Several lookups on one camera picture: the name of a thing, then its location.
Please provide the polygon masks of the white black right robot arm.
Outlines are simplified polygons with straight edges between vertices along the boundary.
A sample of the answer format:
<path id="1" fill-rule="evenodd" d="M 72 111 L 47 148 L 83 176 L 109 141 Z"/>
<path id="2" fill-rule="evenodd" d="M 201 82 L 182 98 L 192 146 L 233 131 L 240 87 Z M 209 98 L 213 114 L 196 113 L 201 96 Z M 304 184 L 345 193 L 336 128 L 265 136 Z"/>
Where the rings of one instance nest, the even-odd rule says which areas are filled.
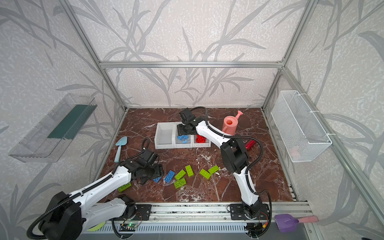
<path id="1" fill-rule="evenodd" d="M 225 168 L 230 171 L 237 181 L 245 215 L 255 219 L 260 212 L 263 201 L 252 181 L 250 169 L 258 163 L 263 154 L 262 143 L 250 136 L 232 136 L 220 131 L 208 121 L 208 109 L 205 107 L 185 108 L 179 112 L 182 123 L 177 125 L 178 135 L 199 135 L 205 137 L 221 151 Z M 255 161 L 249 162 L 250 156 L 243 139 L 253 140 L 259 144 L 260 153 Z"/>

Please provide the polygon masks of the red lego brick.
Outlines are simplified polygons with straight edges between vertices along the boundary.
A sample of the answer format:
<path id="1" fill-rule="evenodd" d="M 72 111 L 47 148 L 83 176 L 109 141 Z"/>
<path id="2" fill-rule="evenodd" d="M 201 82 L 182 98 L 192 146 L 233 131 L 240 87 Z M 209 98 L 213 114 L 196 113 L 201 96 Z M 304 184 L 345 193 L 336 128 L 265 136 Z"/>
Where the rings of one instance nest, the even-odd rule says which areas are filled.
<path id="1" fill-rule="evenodd" d="M 207 139 L 206 139 L 205 137 L 200 136 L 200 135 L 196 135 L 196 143 L 200 143 L 200 144 L 202 144 L 202 143 L 205 143 L 206 140 L 207 140 Z"/>

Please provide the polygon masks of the green lego brick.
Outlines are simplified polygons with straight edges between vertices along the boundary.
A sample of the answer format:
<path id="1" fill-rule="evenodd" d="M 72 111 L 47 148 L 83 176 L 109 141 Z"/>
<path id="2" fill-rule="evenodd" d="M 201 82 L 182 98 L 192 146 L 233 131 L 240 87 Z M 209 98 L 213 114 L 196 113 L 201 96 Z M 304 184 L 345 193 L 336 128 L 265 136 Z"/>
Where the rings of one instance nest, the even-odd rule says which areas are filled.
<path id="1" fill-rule="evenodd" d="M 194 172 L 193 172 L 192 167 L 190 165 L 186 166 L 186 171 L 187 171 L 188 177 L 194 176 Z"/>
<path id="2" fill-rule="evenodd" d="M 174 182 L 175 189 L 179 189 L 187 184 L 187 181 L 185 178 L 181 178 Z"/>
<path id="3" fill-rule="evenodd" d="M 209 169 L 209 173 L 212 175 L 212 174 L 218 172 L 219 170 L 220 170 L 220 168 L 217 165 L 215 165 Z"/>
<path id="4" fill-rule="evenodd" d="M 123 193 L 125 190 L 129 189 L 132 186 L 131 183 L 122 185 L 118 188 L 119 193 Z"/>
<path id="5" fill-rule="evenodd" d="M 200 170 L 200 175 L 202 177 L 204 177 L 205 179 L 207 179 L 207 180 L 209 180 L 211 178 L 211 174 L 208 171 L 204 170 L 204 169 Z"/>
<path id="6" fill-rule="evenodd" d="M 176 175 L 175 175 L 175 179 L 178 181 L 180 179 L 182 179 L 184 176 L 185 176 L 186 172 L 184 170 L 181 170 L 179 171 Z"/>

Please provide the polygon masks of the blue lego brick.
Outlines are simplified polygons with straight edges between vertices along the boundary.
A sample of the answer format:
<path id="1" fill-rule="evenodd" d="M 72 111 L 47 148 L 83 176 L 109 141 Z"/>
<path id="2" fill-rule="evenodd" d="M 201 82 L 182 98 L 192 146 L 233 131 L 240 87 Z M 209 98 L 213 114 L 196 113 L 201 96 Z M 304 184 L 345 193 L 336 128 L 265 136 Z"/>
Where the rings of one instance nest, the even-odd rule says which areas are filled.
<path id="1" fill-rule="evenodd" d="M 182 144 L 187 144 L 190 142 L 190 137 L 188 135 L 177 136 L 177 139 Z"/>
<path id="2" fill-rule="evenodd" d="M 168 172 L 168 174 L 166 175 L 164 182 L 169 184 L 172 181 L 172 179 L 174 178 L 174 176 L 175 176 L 175 172 L 170 170 Z"/>
<path id="3" fill-rule="evenodd" d="M 153 181 L 154 181 L 155 183 L 158 183 L 162 178 L 163 178 L 163 177 L 158 177 L 158 178 L 153 179 Z"/>

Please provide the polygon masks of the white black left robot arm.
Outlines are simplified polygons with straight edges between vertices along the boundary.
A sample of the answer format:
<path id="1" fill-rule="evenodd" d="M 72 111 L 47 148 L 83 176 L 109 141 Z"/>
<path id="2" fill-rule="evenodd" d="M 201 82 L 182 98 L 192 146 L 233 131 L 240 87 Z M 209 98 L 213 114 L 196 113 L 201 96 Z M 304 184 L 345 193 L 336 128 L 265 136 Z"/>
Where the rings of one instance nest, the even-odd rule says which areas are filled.
<path id="1" fill-rule="evenodd" d="M 139 179 L 144 185 L 163 176 L 162 165 L 155 162 L 158 155 L 149 150 L 149 144 L 150 138 L 146 137 L 140 153 L 118 162 L 109 174 L 90 185 L 70 194 L 56 194 L 45 213 L 29 226 L 27 237 L 31 240 L 76 240 L 102 222 L 133 218 L 137 208 L 131 198 L 120 195 L 104 204 L 99 201 L 133 180 Z"/>

